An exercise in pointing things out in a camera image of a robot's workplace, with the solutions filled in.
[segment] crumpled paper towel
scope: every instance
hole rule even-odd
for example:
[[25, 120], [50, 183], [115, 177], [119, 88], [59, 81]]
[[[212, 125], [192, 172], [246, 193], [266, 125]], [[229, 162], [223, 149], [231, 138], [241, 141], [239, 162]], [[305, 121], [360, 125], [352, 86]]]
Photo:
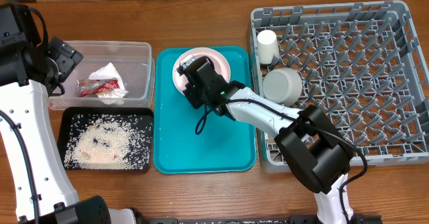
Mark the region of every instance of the crumpled paper towel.
[[[115, 66], [113, 66], [112, 62], [108, 63], [105, 67], [100, 68], [96, 72], [93, 72], [89, 75], [89, 80], [104, 80], [116, 78], [118, 79], [119, 89], [113, 89], [112, 91], [105, 91], [102, 93], [97, 93], [97, 96], [100, 98], [122, 98], [124, 97], [128, 91], [125, 90], [125, 86], [123, 85], [123, 81], [119, 73], [117, 72]], [[116, 103], [117, 105], [122, 105], [122, 100], [101, 100], [104, 104], [111, 105]]]

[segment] red snack wrapper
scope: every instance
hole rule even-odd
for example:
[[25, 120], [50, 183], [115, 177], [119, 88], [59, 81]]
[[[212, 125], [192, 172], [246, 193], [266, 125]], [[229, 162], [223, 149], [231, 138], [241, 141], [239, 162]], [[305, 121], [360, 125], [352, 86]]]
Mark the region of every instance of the red snack wrapper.
[[76, 88], [79, 97], [85, 97], [87, 95], [101, 93], [103, 91], [109, 91], [112, 89], [118, 89], [118, 79], [105, 79], [105, 80], [78, 80], [78, 86]]

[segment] blue tray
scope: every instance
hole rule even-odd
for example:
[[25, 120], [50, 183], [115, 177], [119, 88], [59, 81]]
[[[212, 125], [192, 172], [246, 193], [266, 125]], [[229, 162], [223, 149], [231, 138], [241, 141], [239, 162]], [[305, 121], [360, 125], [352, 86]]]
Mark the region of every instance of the blue tray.
[[[251, 87], [249, 57], [238, 46], [211, 47], [231, 67], [231, 80]], [[204, 107], [194, 109], [173, 84], [172, 69], [191, 48], [164, 50], [156, 60], [154, 162], [164, 174], [245, 171], [256, 161], [255, 128], [211, 113], [204, 130], [195, 125]]]

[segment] clear plastic bin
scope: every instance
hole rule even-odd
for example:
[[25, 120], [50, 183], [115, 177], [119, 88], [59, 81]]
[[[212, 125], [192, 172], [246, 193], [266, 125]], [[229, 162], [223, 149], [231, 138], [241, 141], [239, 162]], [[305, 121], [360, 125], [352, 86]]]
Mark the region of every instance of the clear plastic bin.
[[[50, 109], [151, 106], [155, 71], [151, 46], [148, 43], [88, 40], [67, 43], [82, 53], [84, 59], [63, 83], [66, 93], [60, 97], [49, 98]], [[112, 62], [121, 75], [128, 94], [120, 99], [77, 97], [77, 80], [87, 79], [92, 72], [106, 66], [109, 62]]]

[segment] gray dish rack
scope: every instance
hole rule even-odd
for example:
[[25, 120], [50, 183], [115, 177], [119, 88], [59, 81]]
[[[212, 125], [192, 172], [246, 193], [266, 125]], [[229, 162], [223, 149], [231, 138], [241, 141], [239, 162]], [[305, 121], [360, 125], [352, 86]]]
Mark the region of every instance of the gray dish rack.
[[[280, 57], [269, 66], [259, 64], [255, 45], [262, 30], [278, 37]], [[304, 87], [292, 107], [323, 108], [370, 165], [429, 162], [429, 73], [404, 2], [255, 9], [249, 43], [257, 94], [270, 70], [296, 69]], [[273, 138], [261, 131], [258, 138], [263, 169], [289, 172]], [[351, 164], [362, 161], [356, 156]]]

